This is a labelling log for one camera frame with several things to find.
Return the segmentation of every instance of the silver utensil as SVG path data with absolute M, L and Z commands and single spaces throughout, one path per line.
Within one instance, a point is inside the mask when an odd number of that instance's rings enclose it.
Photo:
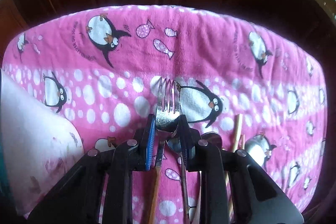
M 161 176 L 161 165 L 163 151 L 166 139 L 174 134 L 177 127 L 176 118 L 180 115 L 180 101 L 177 93 L 176 83 L 171 80 L 165 80 L 165 91 L 163 93 L 162 78 L 159 82 L 159 92 L 157 94 L 157 110 L 155 116 L 155 124 L 159 137 L 157 146 L 155 167 L 154 167 L 154 184 L 151 193 L 151 206 L 147 217 L 147 224 L 154 224 L 156 205 L 159 193 L 159 183 Z

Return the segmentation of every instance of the white polka dot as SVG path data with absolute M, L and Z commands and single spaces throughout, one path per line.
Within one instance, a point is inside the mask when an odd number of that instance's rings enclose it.
M 30 80 L 32 78 L 32 72 L 31 72 L 31 70 L 27 71 L 27 77 L 28 77 L 28 80 Z
M 73 75 L 78 82 L 83 80 L 83 74 L 82 74 L 82 71 L 80 69 L 76 69 L 75 72 L 73 73 Z
M 252 126 L 252 117 L 251 117 L 251 115 L 245 115 L 245 122 L 246 122 L 246 125 L 248 126 L 248 127 L 251 127 Z
M 34 78 L 35 85 L 39 85 L 40 84 L 40 73 L 39 73 L 39 71 L 37 69 L 34 70 L 34 76 L 33 76 L 33 78 Z
M 254 102 L 260 102 L 261 100 L 261 92 L 258 85 L 254 84 L 252 87 L 252 100 Z
M 65 118 L 67 118 L 69 121 L 72 121 L 75 119 L 75 112 L 71 108 L 66 108 L 64 111 Z
M 218 85 L 214 85 L 212 88 L 212 91 L 214 94 L 218 95 L 219 94 L 219 86 Z
M 86 85 L 83 88 L 83 97 L 88 105 L 93 105 L 93 103 L 95 102 L 95 92 L 90 85 Z
M 151 86 L 151 92 L 154 96 L 158 95 L 159 92 L 159 80 L 160 80 L 161 76 L 154 76 L 151 80 L 150 86 Z
M 159 209 L 164 216 L 172 216 L 176 212 L 176 205 L 170 200 L 164 200 L 160 202 Z
M 117 79 L 117 87 L 122 90 L 123 88 L 125 88 L 125 86 L 126 86 L 125 80 L 119 77 Z
M 16 79 L 16 82 L 18 83 L 21 81 L 21 70 L 20 69 L 17 69 L 16 74 L 15 74 L 15 79 Z
M 101 120 L 103 123 L 108 123 L 110 121 L 110 115 L 107 112 L 103 112 L 101 115 Z
M 246 94 L 239 94 L 239 105 L 243 110 L 248 110 L 250 108 L 250 101 Z
M 209 87 L 210 84 L 211 84 L 211 82 L 210 82 L 209 79 L 205 79 L 205 80 L 204 80 L 204 85 L 205 85 L 205 86 Z
M 265 122 L 270 123 L 271 122 L 271 113 L 269 111 L 268 106 L 264 106 L 262 109 L 262 117 L 264 118 Z
M 93 123 L 96 119 L 96 114 L 92 108 L 90 108 L 86 113 L 86 119 L 89 123 Z
M 27 91 L 29 95 L 33 96 L 33 86 L 31 85 L 31 83 L 28 84 Z
M 98 80 L 98 91 L 104 98 L 110 98 L 112 95 L 112 83 L 110 78 L 106 75 L 102 75 Z
M 230 117 L 225 117 L 224 119 L 222 119 L 220 123 L 221 129 L 224 131 L 232 130 L 233 126 L 234 126 L 234 122 Z
M 81 91 L 81 88 L 80 87 L 76 87 L 76 95 L 77 97 L 81 97 L 82 96 L 82 91 Z
M 133 88 L 136 92 L 142 92 L 143 91 L 143 82 L 140 77 L 136 77 L 133 79 L 132 82 Z
M 114 120 L 118 126 L 125 127 L 131 120 L 131 112 L 125 104 L 119 103 L 114 109 Z
M 150 112 L 150 104 L 145 97 L 139 96 L 134 101 L 135 111 L 143 118 L 147 117 Z

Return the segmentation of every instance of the metal spoon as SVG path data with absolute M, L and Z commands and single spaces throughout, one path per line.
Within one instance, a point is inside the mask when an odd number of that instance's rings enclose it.
M 171 138 L 167 140 L 167 145 L 169 148 L 178 154 L 181 158 L 181 183 L 182 183 L 182 194 L 183 194 L 183 207 L 184 207 L 184 223 L 190 224 L 189 220 L 189 202 L 188 202 L 188 192 L 187 192 L 187 183 L 186 183 L 186 177 L 185 177 L 185 166 L 183 162 L 182 157 L 182 149 L 181 149 L 181 143 L 178 138 Z
M 201 135 L 202 140 L 207 140 L 209 143 L 212 143 L 213 145 L 217 146 L 220 150 L 222 149 L 222 138 L 221 136 L 216 132 L 207 132 Z M 197 206 L 196 211 L 194 214 L 194 218 L 192 221 L 192 224 L 198 224 L 200 221 L 200 213 L 201 213 L 201 185 L 202 182 L 199 182 L 199 194 L 198 194 L 198 200 L 197 200 Z

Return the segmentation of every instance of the penguin print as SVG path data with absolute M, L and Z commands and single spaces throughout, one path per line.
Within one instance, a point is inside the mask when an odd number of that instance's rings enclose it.
M 117 48 L 120 37 L 131 37 L 131 35 L 117 30 L 107 18 L 107 14 L 92 17 L 86 26 L 86 31 L 91 42 L 102 51 L 106 62 L 113 68 L 109 60 L 109 52 Z
M 65 88 L 58 82 L 55 74 L 53 77 L 43 75 L 45 83 L 45 101 L 44 104 L 49 107 L 58 107 L 56 113 L 60 112 L 62 106 L 67 101 Z
M 306 177 L 303 183 L 303 188 L 304 190 L 307 190 L 307 188 L 309 187 L 309 183 L 312 179 L 310 177 Z
M 306 123 L 306 132 L 310 136 L 315 133 L 315 126 L 313 125 L 313 122 L 311 120 Z
M 17 50 L 19 51 L 19 54 L 20 54 L 21 63 L 22 63 L 21 54 L 25 50 L 26 44 L 28 44 L 28 41 L 25 39 L 25 33 L 22 33 L 19 36 L 19 40 L 17 41 Z
M 273 54 L 271 53 L 270 50 L 266 48 L 264 40 L 256 32 L 250 32 L 249 45 L 250 45 L 253 57 L 258 64 L 260 76 L 263 79 L 263 73 L 261 71 L 261 68 L 264 65 L 266 65 L 268 56 L 272 56 Z
M 299 106 L 300 100 L 297 92 L 295 90 L 289 90 L 287 95 L 287 106 L 288 106 L 288 114 L 296 113 Z
M 325 99 L 326 98 L 325 98 L 325 95 L 324 95 L 324 90 L 320 89 L 319 90 L 319 102 L 320 102 L 320 105 L 324 104 Z
M 182 114 L 186 115 L 189 123 L 209 121 L 205 127 L 207 128 L 222 113 L 223 103 L 205 85 L 197 80 L 196 82 L 201 87 L 177 84 L 180 93 L 181 111 Z
M 269 140 L 265 137 L 265 133 L 256 135 L 245 143 L 245 150 L 265 170 L 267 170 L 266 162 L 271 158 L 272 151 L 276 147 L 276 145 L 270 144 Z
M 296 182 L 300 174 L 300 169 L 301 169 L 301 166 L 298 164 L 298 162 L 295 162 L 295 165 L 290 168 L 287 188 L 290 188 L 294 185 L 294 183 Z

